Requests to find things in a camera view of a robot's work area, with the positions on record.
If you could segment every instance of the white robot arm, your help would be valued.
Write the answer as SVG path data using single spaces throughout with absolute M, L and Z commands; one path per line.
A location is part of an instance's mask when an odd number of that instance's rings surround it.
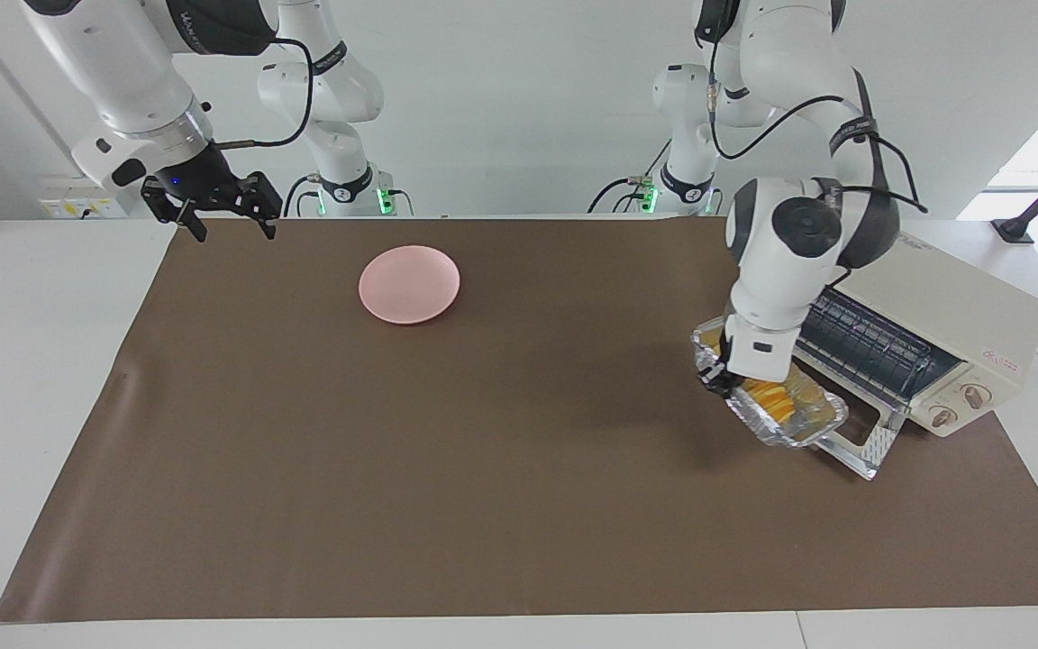
M 328 0 L 279 0 L 279 36 L 304 43 L 315 61 L 311 119 L 304 133 L 320 185 L 322 205 L 333 217 L 387 214 L 391 177 L 366 159 L 351 124 L 372 121 L 383 111 L 383 86 L 338 34 Z M 267 65 L 258 77 L 263 103 L 297 123 L 304 114 L 306 65 Z
M 170 61 L 182 52 L 263 52 L 276 37 L 273 8 L 256 0 L 24 3 L 46 48 L 102 118 L 73 151 L 92 181 L 111 190 L 143 181 L 141 193 L 155 216 L 187 226 L 199 240 L 207 231 L 198 210 L 250 217 L 275 237 L 281 198 L 263 173 L 240 180 L 230 172 L 206 106 Z M 153 175 L 144 180 L 147 173 Z
M 729 211 L 727 243 L 741 273 L 728 307 L 723 381 L 780 382 L 836 267 L 876 262 L 898 237 L 897 201 L 919 202 L 891 192 L 883 171 L 891 145 L 878 136 L 859 73 L 831 36 L 844 0 L 701 0 L 696 7 L 695 36 L 715 48 L 716 123 L 760 127 L 775 108 L 787 111 L 782 119 L 802 116 L 830 139 L 834 178 L 759 178 Z M 712 137 L 718 148 L 714 130 Z
M 654 210 L 683 216 L 703 213 L 712 197 L 718 156 L 708 113 L 707 69 L 700 64 L 668 65 L 655 78 L 656 110 L 672 127 L 666 160 L 652 174 L 658 190 Z

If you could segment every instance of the toaster oven knob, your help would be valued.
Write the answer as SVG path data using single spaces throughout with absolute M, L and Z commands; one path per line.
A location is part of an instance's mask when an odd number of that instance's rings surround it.
M 964 386 L 963 399 L 973 410 L 983 410 L 984 406 L 992 403 L 992 394 L 984 386 Z
M 933 428 L 950 427 L 952 424 L 955 424 L 958 418 L 959 415 L 956 414 L 954 410 L 948 409 L 948 407 L 934 407 L 932 409 Z

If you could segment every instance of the brown table mat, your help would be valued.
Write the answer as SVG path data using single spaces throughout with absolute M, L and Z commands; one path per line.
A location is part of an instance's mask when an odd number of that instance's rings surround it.
M 1038 604 L 1038 488 L 993 417 L 865 483 L 693 374 L 723 222 L 252 222 L 180 234 L 0 621 Z M 380 251 L 447 251 L 382 324 Z

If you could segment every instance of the power outlet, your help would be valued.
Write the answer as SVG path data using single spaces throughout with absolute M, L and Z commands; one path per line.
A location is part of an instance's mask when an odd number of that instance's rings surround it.
M 58 184 L 58 180 L 46 180 Z M 78 186 L 77 180 L 62 180 L 61 188 L 45 190 L 39 202 L 50 218 L 129 218 L 137 202 L 136 195 L 128 192 L 112 195 L 93 186 Z

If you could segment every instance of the black cable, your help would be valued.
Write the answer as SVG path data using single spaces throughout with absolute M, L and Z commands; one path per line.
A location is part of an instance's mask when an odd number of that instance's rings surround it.
M 659 161 L 663 160 L 663 154 L 665 154 L 667 148 L 671 146 L 672 146 L 672 139 L 671 137 L 667 137 L 666 143 L 663 144 L 663 147 L 659 150 L 659 155 L 655 156 L 655 161 L 652 161 L 652 165 L 647 168 L 647 171 L 644 172 L 644 175 L 651 175 L 652 171 L 655 171 L 655 165 L 658 165 Z
M 303 192 L 302 194 L 299 194 L 299 200 L 296 201 L 296 215 L 299 218 L 302 218 L 302 201 L 304 201 L 304 198 L 308 196 L 318 198 L 318 192 Z
M 903 153 L 897 145 L 889 142 L 889 140 L 883 139 L 883 137 L 878 134 L 873 135 L 872 137 L 878 144 L 882 144 L 883 147 L 889 148 L 889 151 L 894 153 L 899 158 L 899 161 L 903 163 L 903 171 L 907 173 L 907 185 L 911 188 L 911 198 L 919 201 L 919 191 L 916 189 L 916 177 L 911 173 L 911 162 L 907 160 L 905 153 Z
M 215 147 L 219 151 L 229 152 L 234 148 L 251 148 L 255 146 L 271 148 L 275 146 L 285 146 L 294 140 L 299 139 L 299 136 L 304 134 L 306 131 L 306 125 L 310 124 L 310 113 L 311 104 L 315 100 L 315 58 L 311 57 L 310 49 L 306 48 L 304 42 L 296 40 L 294 37 L 275 37 L 271 39 L 273 45 L 294 45 L 304 54 L 306 58 L 306 107 L 304 108 L 304 118 L 299 124 L 299 128 L 296 132 L 292 133 L 288 137 L 283 137 L 282 140 L 273 140 L 273 142 L 260 142 L 260 140 L 231 140 L 231 142 L 219 142 L 215 143 Z
M 407 198 L 407 208 L 411 209 L 411 216 L 415 216 L 415 201 L 411 200 L 411 194 L 409 194 L 407 192 L 404 192 L 403 189 L 391 189 L 390 192 L 387 192 L 387 193 L 390 194 L 391 196 L 400 196 L 401 195 L 401 196 Z
M 837 279 L 837 280 L 836 280 L 835 282 L 831 282 L 831 283 L 828 283 L 828 285 L 827 285 L 827 288 L 828 288 L 828 289 L 834 289 L 834 288 L 837 288 L 837 287 L 839 287 L 839 285 L 840 285 L 841 282 L 843 282 L 843 281 L 844 281 L 844 279 L 847 279 L 847 278 L 848 278 L 848 276 L 851 276 L 851 272 L 852 272 L 852 270 L 850 270 L 850 268 L 844 268 L 844 270 L 843 270 L 843 275 L 841 275 L 841 276 L 840 276 L 840 278 L 839 278 L 839 279 Z
M 869 186 L 863 186 L 863 185 L 841 185 L 840 188 L 837 190 L 837 192 L 841 194 L 847 194 L 848 192 L 859 192 L 863 194 L 877 194 L 878 196 L 886 196 L 890 198 L 895 198 L 895 200 L 898 201 L 907 202 L 907 205 L 913 207 L 914 209 L 918 209 L 920 214 L 928 214 L 931 211 L 928 210 L 927 207 L 923 205 L 923 202 L 912 200 L 911 198 L 904 196 L 903 194 L 897 194 L 895 192 L 891 192 L 891 190 L 889 189 L 869 188 Z M 827 194 L 820 194 L 817 197 L 823 198 L 825 195 Z
M 217 17 L 211 16 L 211 13 L 199 8 L 197 3 L 190 3 L 187 7 L 189 10 L 198 13 L 206 20 L 217 24 L 220 28 L 225 29 L 231 33 L 239 34 L 239 36 L 248 37 L 256 43 L 268 43 L 268 45 L 294 45 L 296 48 L 302 50 L 304 58 L 306 58 L 306 107 L 304 109 L 304 118 L 302 123 L 299 124 L 299 128 L 293 135 L 283 137 L 282 140 L 273 140 L 273 142 L 260 142 L 260 140 L 231 140 L 231 142 L 217 142 L 215 143 L 215 148 L 219 151 L 228 152 L 234 151 L 234 148 L 251 148 L 254 146 L 260 147 L 274 147 L 274 146 L 285 146 L 294 140 L 299 139 L 299 136 L 304 134 L 306 131 L 306 125 L 310 124 L 310 112 L 311 104 L 315 100 L 315 58 L 310 53 L 310 48 L 302 40 L 296 40 L 294 37 L 275 37 L 275 36 L 260 36 L 256 33 L 248 33 L 242 29 L 234 28 L 234 26 L 225 24 L 222 20 Z
M 291 204 L 294 201 L 294 198 L 296 198 L 296 192 L 302 187 L 302 185 L 304 185 L 304 182 L 310 182 L 310 177 L 304 175 L 300 178 L 299 181 L 296 181 L 296 184 L 291 186 L 291 190 L 288 192 L 288 200 L 283 202 L 283 218 L 291 215 Z
M 619 185 L 632 185 L 634 181 L 630 180 L 630 178 L 621 178 L 621 180 L 611 182 L 610 185 L 603 188 L 602 192 L 598 193 L 598 196 L 595 196 L 595 200 L 592 201 L 592 205 L 588 209 L 588 214 L 595 213 L 595 206 L 598 206 L 598 202 L 603 200 L 603 196 L 606 196 L 611 189 L 618 188 Z
M 611 210 L 611 214 L 619 213 L 619 206 L 622 206 L 623 201 L 627 201 L 627 206 L 623 208 L 623 213 L 620 213 L 620 214 L 626 214 L 627 211 L 631 210 L 631 206 L 635 205 L 636 200 L 640 200 L 641 201 L 641 200 L 644 200 L 644 197 L 645 196 L 643 194 L 631 192 L 631 193 L 627 194 L 627 196 L 623 196 L 622 198 L 619 198 L 618 201 L 614 201 L 614 209 Z
M 768 135 L 770 135 L 775 131 L 776 128 L 783 127 L 783 123 L 786 123 L 788 121 L 788 119 L 791 119 L 792 116 L 795 116 L 795 114 L 803 110 L 803 108 L 815 106 L 816 104 L 822 104 L 824 102 L 839 102 L 842 104 L 845 101 L 846 99 L 840 98 L 839 94 L 823 94 L 820 96 L 820 98 L 808 99 L 807 102 L 803 102 L 799 104 L 799 106 L 791 108 L 791 110 L 787 111 L 787 113 L 780 115 L 780 119 L 775 119 L 774 123 L 771 123 L 771 127 L 767 127 L 766 131 L 763 131 L 761 134 L 759 134 L 759 137 L 755 137 L 755 139 L 753 140 L 753 142 L 750 142 L 750 144 L 746 144 L 746 146 L 743 147 L 742 151 L 737 154 L 729 154 L 723 151 L 723 146 L 720 146 L 720 136 L 718 136 L 718 133 L 716 133 L 715 121 L 712 121 L 712 142 L 715 143 L 715 151 L 718 152 L 718 154 L 720 154 L 721 159 L 726 161 L 737 161 L 741 159 L 741 157 L 744 157 L 750 152 L 753 152 L 753 148 L 755 148 L 756 146 L 759 145 L 759 143 L 765 140 Z

